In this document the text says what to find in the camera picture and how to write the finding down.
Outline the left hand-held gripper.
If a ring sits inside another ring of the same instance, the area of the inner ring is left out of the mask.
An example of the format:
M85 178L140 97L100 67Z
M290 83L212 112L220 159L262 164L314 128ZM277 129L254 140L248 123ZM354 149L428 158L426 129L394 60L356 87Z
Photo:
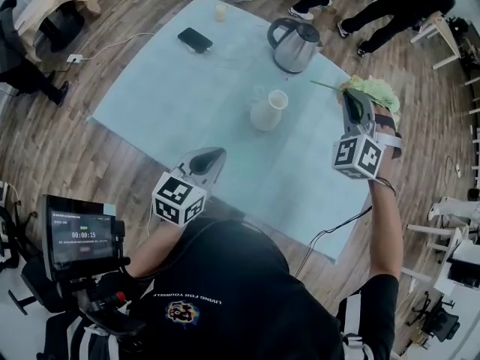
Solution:
M151 194L154 215L185 227L200 215L227 159L225 148L205 147L185 154L177 167L164 172Z

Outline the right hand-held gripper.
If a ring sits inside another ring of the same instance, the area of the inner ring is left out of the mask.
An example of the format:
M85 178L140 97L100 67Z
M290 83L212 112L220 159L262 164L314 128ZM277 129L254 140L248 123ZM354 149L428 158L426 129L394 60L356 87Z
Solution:
M342 95L344 135L334 143L332 168L354 179L375 180L386 147L402 155L402 138L390 127L376 124L372 97L346 88Z

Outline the white flowers bunch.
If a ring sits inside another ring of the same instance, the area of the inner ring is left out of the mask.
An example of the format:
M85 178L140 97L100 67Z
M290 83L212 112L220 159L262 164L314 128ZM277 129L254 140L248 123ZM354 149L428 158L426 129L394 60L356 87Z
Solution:
M311 82L318 86L323 86L336 91L338 103L341 102L341 93L347 89L357 89L360 92L364 92L372 97L375 104L386 108L391 113L391 117L393 118L396 127L399 125L401 119L400 101L392 87L384 79L377 79L372 76L363 79L360 76L353 75L338 87L316 80L311 80Z

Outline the white ribbed vase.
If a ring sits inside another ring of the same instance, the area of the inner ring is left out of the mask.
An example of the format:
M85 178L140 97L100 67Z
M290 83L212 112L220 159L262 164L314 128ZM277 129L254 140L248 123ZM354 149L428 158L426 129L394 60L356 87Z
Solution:
M288 107L289 98L281 90L274 90L262 97L250 110L250 121L259 131L273 131L281 122L283 111Z

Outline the person's right forearm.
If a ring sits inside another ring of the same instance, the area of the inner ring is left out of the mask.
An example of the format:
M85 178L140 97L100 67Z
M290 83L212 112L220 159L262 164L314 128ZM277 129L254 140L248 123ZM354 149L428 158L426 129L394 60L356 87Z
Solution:
M388 186L369 181L372 205L370 277L401 276L404 258L403 230L394 192Z

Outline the person's left forearm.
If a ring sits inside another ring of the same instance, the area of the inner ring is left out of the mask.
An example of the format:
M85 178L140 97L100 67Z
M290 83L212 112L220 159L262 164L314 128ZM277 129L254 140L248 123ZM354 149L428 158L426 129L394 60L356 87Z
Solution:
M162 222L158 228L133 252L126 272L133 278L151 275L176 246L184 232L183 227Z

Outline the person's right hand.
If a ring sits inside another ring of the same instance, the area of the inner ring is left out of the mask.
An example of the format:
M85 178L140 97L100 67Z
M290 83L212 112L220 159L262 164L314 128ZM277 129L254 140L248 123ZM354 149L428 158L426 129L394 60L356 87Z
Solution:
M380 113L375 114L375 122L377 125L384 127L390 127L393 131L396 131L396 126L393 118L389 115L383 115Z

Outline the light blue cloth table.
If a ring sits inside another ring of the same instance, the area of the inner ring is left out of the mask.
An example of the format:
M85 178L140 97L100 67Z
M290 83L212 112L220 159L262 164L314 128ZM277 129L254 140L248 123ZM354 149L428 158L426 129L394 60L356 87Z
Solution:
M202 147L226 149L214 195L252 218L336 262L353 231L351 217L368 195L364 181L332 169L333 145L344 132L335 91L348 74L323 55L306 71L279 70L267 41L269 24L216 0L193 0L128 63L93 118L166 167ZM178 38L192 28L212 41L195 53ZM269 132L251 123L264 94L289 98Z

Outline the steel electric kettle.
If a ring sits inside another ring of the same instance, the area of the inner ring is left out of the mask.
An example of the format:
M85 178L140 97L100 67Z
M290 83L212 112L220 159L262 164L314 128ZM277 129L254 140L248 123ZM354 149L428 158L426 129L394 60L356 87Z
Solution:
M309 23L290 18L276 19L268 28L267 40L273 60L288 74L300 74L323 48L320 33Z

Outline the wooden top white desk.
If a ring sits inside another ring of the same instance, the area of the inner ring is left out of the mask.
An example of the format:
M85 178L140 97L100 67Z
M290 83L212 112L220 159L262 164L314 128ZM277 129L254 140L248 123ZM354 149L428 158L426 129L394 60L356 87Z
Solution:
M409 42L411 44L414 44L416 41L424 38L425 36L430 38L434 35L440 35L452 52L449 57L437 62L432 66L433 70L437 70L449 64L450 62L458 60L461 57L460 50L458 48L454 35L452 34L448 23L442 17L441 13L436 12L429 16L427 20L420 26L419 33L412 37Z

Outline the person's black t-shirt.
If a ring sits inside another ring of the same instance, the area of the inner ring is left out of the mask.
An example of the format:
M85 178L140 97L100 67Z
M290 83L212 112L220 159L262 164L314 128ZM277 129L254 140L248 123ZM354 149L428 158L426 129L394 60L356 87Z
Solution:
M138 360L344 360L346 306L330 314L264 233L203 219L130 312L146 323Z

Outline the black rig monitor screen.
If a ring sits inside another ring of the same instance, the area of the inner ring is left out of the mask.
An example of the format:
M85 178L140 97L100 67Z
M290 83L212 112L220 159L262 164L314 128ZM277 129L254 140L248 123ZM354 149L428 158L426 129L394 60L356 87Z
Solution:
M124 255L125 223L112 204L44 194L40 226L46 276L64 283L115 271Z

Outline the black desktop monitor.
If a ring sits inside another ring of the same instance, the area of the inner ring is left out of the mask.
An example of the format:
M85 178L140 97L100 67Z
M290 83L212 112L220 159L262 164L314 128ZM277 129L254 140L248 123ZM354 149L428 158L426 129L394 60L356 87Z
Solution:
M449 259L448 279L469 288L480 289L480 265Z

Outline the black office chair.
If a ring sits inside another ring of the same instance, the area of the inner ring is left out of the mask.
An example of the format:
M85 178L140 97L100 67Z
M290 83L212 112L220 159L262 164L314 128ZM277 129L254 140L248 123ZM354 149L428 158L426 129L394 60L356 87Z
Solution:
M48 284L45 268L38 264L35 260L29 260L23 267L20 278L30 291L31 295L25 298L17 298L11 289L7 291L10 300L18 308L18 310L27 316L26 307L35 302L49 310L48 304L45 302L45 286Z
M439 342L451 340L461 324L459 322L459 316L451 314L446 311L444 306L453 308L455 303L444 302L441 296L439 300L430 308L432 299L429 292L424 292L424 303L418 308L412 308L412 312L415 314L415 318L411 322L406 322L406 326L413 326L417 322L423 322L421 325L421 331L429 338L437 338Z

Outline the black monitor mount rig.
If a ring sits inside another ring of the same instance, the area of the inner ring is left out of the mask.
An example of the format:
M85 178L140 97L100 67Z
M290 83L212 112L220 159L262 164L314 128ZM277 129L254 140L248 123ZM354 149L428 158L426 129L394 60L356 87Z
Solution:
M119 338L134 337L146 326L141 319L130 317L120 311L128 298L121 290L99 295L95 275L102 269L115 269L123 259L108 259L100 265L92 260L74 262L54 268L42 256L35 260L45 268L48 284L45 286L45 302L50 313L73 312L85 317L106 333Z

